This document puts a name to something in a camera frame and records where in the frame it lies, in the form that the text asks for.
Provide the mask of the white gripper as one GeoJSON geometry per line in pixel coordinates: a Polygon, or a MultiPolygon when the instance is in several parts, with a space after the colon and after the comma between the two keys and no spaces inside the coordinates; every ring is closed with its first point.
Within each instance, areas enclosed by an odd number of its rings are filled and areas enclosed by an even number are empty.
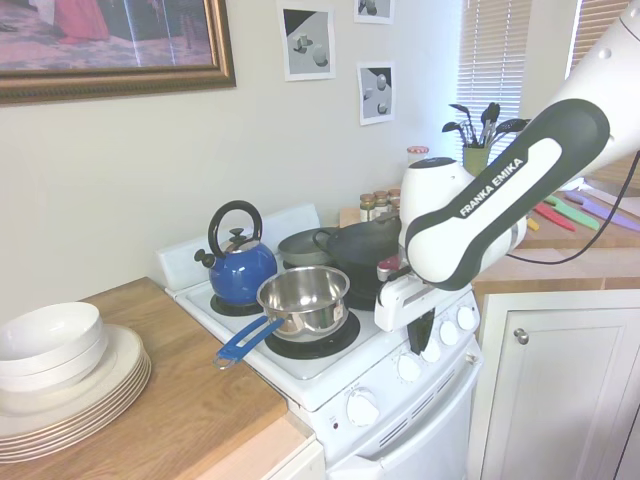
{"type": "Polygon", "coordinates": [[[414,354],[420,354],[429,343],[433,329],[435,310],[431,309],[430,297],[434,292],[432,285],[415,275],[404,275],[386,281],[376,300],[375,324],[385,332],[407,325],[410,350],[414,354]]]}

